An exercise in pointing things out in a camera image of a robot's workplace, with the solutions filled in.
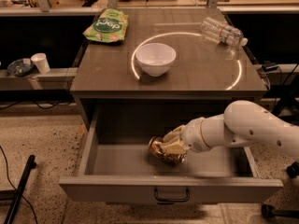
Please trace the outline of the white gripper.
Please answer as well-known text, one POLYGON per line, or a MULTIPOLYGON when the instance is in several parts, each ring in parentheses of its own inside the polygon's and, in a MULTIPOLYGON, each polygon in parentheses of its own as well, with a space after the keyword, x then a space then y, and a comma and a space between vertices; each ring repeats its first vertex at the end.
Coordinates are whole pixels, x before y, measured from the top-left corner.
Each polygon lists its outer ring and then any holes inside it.
POLYGON ((186 126, 180 125, 163 137, 161 150, 166 154, 183 155, 187 150, 199 153, 206 150, 206 144, 201 135, 203 118, 193 119, 186 126), (168 143, 181 137, 181 141, 168 143))

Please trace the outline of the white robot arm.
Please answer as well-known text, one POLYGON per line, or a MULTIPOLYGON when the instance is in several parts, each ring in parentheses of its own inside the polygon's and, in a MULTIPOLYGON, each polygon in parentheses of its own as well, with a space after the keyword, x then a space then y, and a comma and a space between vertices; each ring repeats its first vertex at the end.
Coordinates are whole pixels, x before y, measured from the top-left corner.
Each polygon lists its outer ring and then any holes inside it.
POLYGON ((230 103, 224 112, 210 118, 192 119, 177 127, 162 141, 165 154, 209 151, 214 147, 247 147, 267 144, 297 160, 299 127, 271 114, 250 101, 230 103))

